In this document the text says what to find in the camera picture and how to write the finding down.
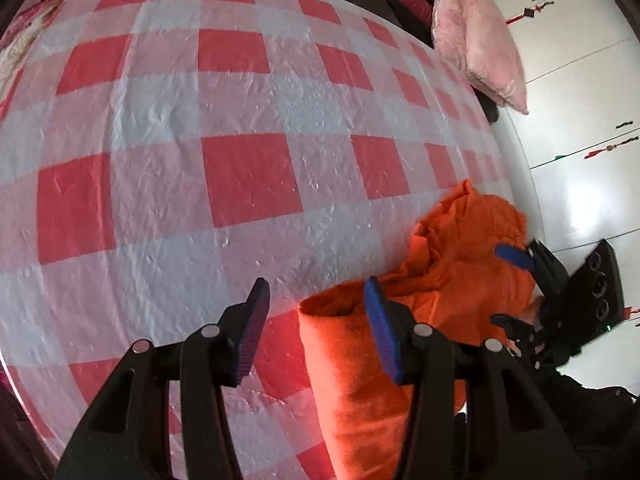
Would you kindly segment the right hand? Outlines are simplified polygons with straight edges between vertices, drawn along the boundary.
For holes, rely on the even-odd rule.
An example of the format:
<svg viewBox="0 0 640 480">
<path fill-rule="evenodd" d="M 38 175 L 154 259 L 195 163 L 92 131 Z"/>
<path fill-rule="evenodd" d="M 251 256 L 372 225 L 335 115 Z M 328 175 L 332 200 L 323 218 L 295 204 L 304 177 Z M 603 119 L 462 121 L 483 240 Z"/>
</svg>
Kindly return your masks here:
<svg viewBox="0 0 640 480">
<path fill-rule="evenodd" d="M 544 296 L 536 296 L 528 307 L 518 315 L 518 318 L 530 325 L 539 326 L 539 310 L 543 301 Z"/>
</svg>

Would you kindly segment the right forearm dark sleeve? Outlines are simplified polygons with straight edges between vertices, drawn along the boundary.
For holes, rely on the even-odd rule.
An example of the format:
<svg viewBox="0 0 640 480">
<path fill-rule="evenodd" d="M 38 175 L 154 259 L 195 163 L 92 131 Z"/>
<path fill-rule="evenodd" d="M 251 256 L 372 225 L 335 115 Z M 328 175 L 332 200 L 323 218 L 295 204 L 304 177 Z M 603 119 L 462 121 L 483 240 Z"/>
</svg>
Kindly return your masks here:
<svg viewBox="0 0 640 480">
<path fill-rule="evenodd" d="M 639 477 L 639 400 L 622 387 L 590 389 L 556 370 L 537 388 L 570 439 L 586 479 Z"/>
</svg>

